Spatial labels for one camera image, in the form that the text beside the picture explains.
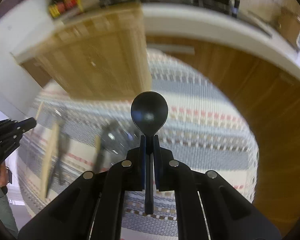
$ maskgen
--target white countertop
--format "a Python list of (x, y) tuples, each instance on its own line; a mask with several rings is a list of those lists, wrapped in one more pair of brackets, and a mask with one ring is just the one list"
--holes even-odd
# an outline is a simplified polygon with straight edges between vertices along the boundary
[[(48, 4), (49, 0), (25, 0), (0, 20), (0, 35), (10, 32), (16, 36), (13, 43), (5, 47), (5, 53), (9, 53), (16, 60), (14, 64), (29, 58), (31, 55), (25, 51), (63, 25), (60, 20), (50, 17)], [(300, 80), (300, 52), (295, 51), (275, 30), (257, 19), (255, 21), (272, 38), (240, 20), (204, 8), (153, 3), (144, 4), (143, 12), (146, 33), (202, 39), (228, 45), (265, 59)]]

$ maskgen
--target striped tablecloth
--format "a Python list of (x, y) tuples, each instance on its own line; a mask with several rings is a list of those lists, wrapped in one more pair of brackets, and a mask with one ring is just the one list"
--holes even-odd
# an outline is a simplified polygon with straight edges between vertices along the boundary
[[(148, 50), (153, 91), (164, 96), (169, 115), (158, 131), (160, 146), (170, 149), (174, 158), (199, 172), (215, 170), (252, 202), (257, 178), (258, 146), (252, 132), (232, 103), (201, 73), (162, 52)], [(42, 90), (29, 110), (35, 116), (44, 102), (38, 125), (21, 140), (18, 150), (18, 177), (22, 196), (34, 216), (96, 159), (95, 136), (117, 120), (131, 124), (128, 101), (78, 101), (69, 98), (55, 82)], [(71, 137), (62, 162), (64, 185), (54, 179), (45, 202), (38, 197), (41, 163), (54, 109), (66, 109), (63, 132)], [(144, 215), (144, 192), (127, 192), (122, 219), (122, 239), (178, 239), (173, 192), (154, 193), (154, 215)]]

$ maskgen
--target silver screw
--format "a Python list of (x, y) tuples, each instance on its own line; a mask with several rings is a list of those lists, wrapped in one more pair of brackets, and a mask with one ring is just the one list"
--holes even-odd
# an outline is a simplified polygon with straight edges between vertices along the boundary
[(178, 167), (179, 166), (179, 162), (176, 161), (176, 160), (171, 160), (171, 161), (169, 161), (169, 165), (171, 167)]
[(93, 173), (91, 171), (86, 171), (84, 174), (83, 174), (83, 178), (84, 179), (92, 179), (93, 177)]
[(122, 165), (123, 167), (130, 167), (130, 166), (132, 165), (132, 162), (129, 161), (129, 160), (124, 160), (124, 161), (121, 163), (121, 165)]
[(215, 171), (208, 171), (207, 175), (211, 179), (215, 179), (217, 177), (217, 173)]

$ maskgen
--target black utensil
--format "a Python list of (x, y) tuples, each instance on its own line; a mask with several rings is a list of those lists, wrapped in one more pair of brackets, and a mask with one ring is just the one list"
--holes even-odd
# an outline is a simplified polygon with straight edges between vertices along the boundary
[(145, 213), (152, 215), (153, 206), (153, 137), (168, 117), (168, 105), (162, 95), (148, 91), (139, 94), (132, 102), (131, 117), (135, 125), (146, 136)]
[(152, 137), (167, 120), (167, 102), (157, 92), (143, 92), (132, 102), (131, 117), (146, 137)]

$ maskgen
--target person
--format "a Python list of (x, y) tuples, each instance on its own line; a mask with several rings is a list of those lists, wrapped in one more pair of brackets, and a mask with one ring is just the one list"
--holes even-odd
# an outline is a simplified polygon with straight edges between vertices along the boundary
[[(4, 187), (8, 184), (8, 172), (3, 162), (0, 165), (0, 187)], [(7, 228), (7, 230), (15, 237), (18, 236), (18, 228), (16, 225), (16, 221), (13, 217), (13, 213), (11, 207), (9, 205), (8, 197), (5, 195), (4, 197), (0, 198), (0, 220)]]

